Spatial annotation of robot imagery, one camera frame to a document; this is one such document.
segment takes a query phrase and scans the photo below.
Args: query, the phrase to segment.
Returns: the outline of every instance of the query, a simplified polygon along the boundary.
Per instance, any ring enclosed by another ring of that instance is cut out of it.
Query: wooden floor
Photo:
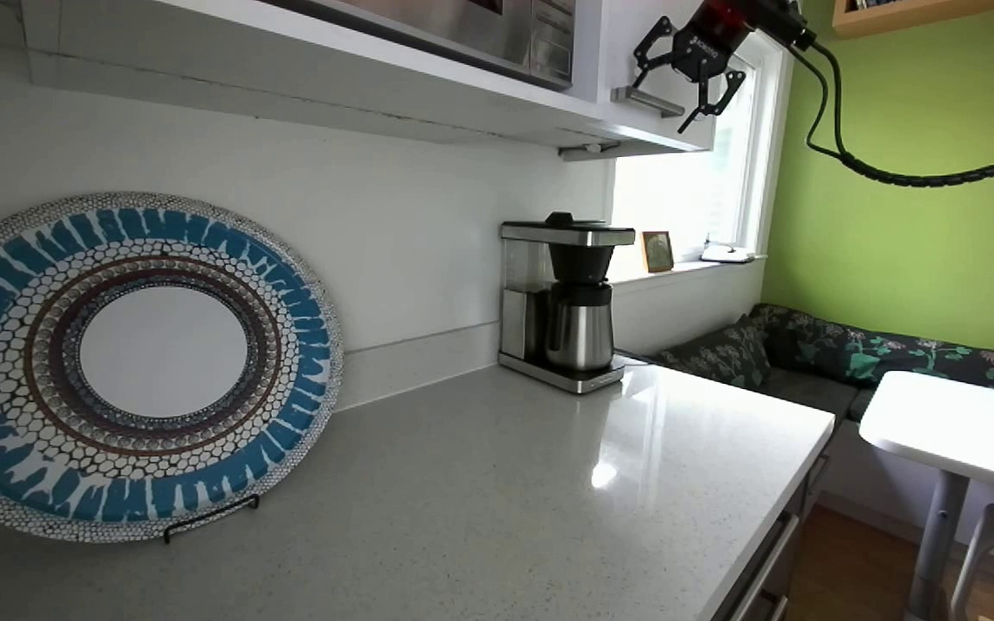
[[[836,511],[813,508],[804,525],[789,621],[900,621],[915,545]],[[994,576],[980,576],[971,621],[994,621]]]

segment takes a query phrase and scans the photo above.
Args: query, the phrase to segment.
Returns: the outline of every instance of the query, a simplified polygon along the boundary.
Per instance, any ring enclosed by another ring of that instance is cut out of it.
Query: table leg
[[[965,503],[971,479],[955,473],[943,473],[933,511],[923,518],[915,576],[911,576],[911,601],[909,601],[909,621],[935,621],[943,618],[943,576],[959,519],[959,508]]]

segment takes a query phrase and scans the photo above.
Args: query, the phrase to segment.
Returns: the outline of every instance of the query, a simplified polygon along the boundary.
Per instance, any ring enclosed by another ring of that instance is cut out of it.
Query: kitchen counter
[[[712,618],[833,418],[630,366],[487,370],[339,415],[260,511],[173,545],[0,527],[0,618]]]

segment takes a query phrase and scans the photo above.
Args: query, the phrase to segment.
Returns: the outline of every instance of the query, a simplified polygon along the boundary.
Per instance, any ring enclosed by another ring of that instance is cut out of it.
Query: coffee maker
[[[571,222],[499,224],[499,350],[498,363],[567,394],[592,394],[620,378],[611,363],[614,243],[630,243],[634,226]]]

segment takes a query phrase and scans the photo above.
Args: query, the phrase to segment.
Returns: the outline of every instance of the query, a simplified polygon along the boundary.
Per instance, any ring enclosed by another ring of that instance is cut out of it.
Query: black cable
[[[833,66],[833,76],[836,76],[836,147],[821,147],[821,143],[813,143],[813,127],[818,127],[818,122],[823,117],[827,78],[823,78],[799,53],[792,53],[797,61],[799,61],[799,66],[818,78],[818,85],[821,85],[821,107],[818,107],[818,115],[813,115],[813,122],[810,122],[810,132],[807,132],[807,147],[810,147],[810,151],[821,151],[821,155],[827,155],[827,157],[837,157],[846,169],[853,169],[853,172],[860,172],[860,177],[867,177],[867,179],[876,179],[876,182],[889,182],[889,187],[963,187],[963,182],[980,182],[980,179],[990,179],[990,177],[994,177],[994,162],[990,162],[990,165],[980,165],[980,169],[943,172],[943,177],[909,177],[909,172],[887,172],[887,169],[876,169],[876,165],[856,157],[856,155],[846,147],[846,140],[843,140],[843,67],[837,67],[837,58],[836,58],[823,46],[818,46],[818,41],[810,41],[810,47],[813,47],[818,55],[823,55],[823,61]]]

